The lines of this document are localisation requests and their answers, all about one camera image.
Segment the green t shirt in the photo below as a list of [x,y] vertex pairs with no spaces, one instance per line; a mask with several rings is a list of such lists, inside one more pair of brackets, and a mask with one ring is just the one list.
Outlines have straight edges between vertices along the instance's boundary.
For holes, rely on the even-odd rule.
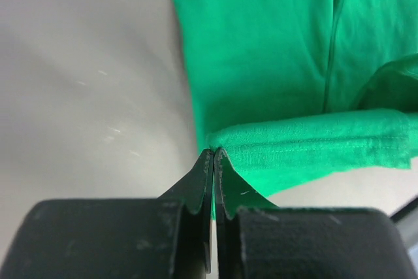
[[417,0],[173,0],[200,150],[261,195],[417,156]]

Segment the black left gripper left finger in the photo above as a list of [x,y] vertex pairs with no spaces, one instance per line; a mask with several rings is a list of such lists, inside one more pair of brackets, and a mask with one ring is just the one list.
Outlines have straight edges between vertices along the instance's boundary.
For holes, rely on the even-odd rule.
[[205,278],[214,155],[151,199],[50,199],[19,227],[2,278]]

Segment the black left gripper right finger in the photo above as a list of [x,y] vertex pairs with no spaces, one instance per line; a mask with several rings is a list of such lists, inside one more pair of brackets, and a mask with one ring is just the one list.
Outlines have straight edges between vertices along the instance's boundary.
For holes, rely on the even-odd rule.
[[214,156],[220,278],[416,278],[396,225],[374,208],[282,208]]

